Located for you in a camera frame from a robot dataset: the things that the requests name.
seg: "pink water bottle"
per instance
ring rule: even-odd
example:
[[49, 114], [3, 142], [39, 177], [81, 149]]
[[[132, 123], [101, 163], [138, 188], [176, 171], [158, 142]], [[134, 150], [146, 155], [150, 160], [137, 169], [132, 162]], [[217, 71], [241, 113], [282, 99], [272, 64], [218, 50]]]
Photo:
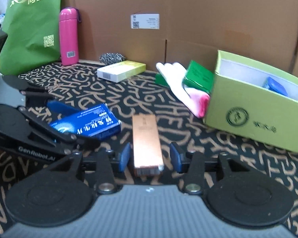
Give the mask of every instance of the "pink water bottle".
[[63, 9], [59, 21], [62, 65], [78, 63], [77, 22], [81, 22], [78, 10]]

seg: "blue box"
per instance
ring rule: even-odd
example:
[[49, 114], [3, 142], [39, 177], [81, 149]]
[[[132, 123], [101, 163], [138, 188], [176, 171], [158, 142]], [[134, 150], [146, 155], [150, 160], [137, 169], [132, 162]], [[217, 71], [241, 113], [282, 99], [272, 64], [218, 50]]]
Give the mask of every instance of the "blue box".
[[104, 140], [120, 133], [121, 122], [106, 104], [100, 104], [50, 123], [59, 132], [72, 132]]
[[273, 78], [268, 77], [263, 85], [263, 88], [269, 89], [271, 91], [274, 91], [280, 95], [284, 95], [285, 97], [288, 97], [287, 91], [284, 88], [282, 84], [275, 81]]

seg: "qr code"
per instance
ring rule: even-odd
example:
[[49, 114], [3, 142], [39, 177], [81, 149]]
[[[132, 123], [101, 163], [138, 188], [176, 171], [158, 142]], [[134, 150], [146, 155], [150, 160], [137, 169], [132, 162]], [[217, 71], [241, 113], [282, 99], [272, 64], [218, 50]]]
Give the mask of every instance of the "qr code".
[[139, 21], [133, 21], [133, 28], [139, 28]]
[[44, 47], [52, 47], [54, 46], [54, 35], [49, 35], [43, 37]]

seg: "green box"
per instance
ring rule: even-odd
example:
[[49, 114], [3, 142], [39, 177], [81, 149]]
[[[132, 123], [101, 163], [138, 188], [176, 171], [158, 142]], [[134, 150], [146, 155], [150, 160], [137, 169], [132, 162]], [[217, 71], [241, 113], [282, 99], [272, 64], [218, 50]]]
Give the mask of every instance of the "green box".
[[191, 60], [182, 83], [210, 94], [213, 85], [213, 73]]
[[[262, 88], [267, 77], [289, 97]], [[298, 78], [270, 65], [218, 51], [205, 124], [298, 152]]]
[[156, 78], [155, 78], [154, 82], [160, 86], [169, 88], [168, 83], [166, 82], [164, 77], [161, 75], [161, 73], [156, 73]]

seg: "circular logo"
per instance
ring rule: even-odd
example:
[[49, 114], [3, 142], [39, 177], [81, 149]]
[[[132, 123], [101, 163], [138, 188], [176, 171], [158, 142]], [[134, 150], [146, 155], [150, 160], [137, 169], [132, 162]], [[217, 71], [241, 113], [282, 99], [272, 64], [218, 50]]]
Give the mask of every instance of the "circular logo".
[[69, 122], [61, 122], [53, 126], [54, 129], [57, 129], [59, 132], [75, 132], [74, 126]]
[[247, 111], [241, 107], [234, 107], [230, 109], [226, 114], [226, 121], [229, 125], [234, 127], [243, 126], [247, 123], [249, 115]]

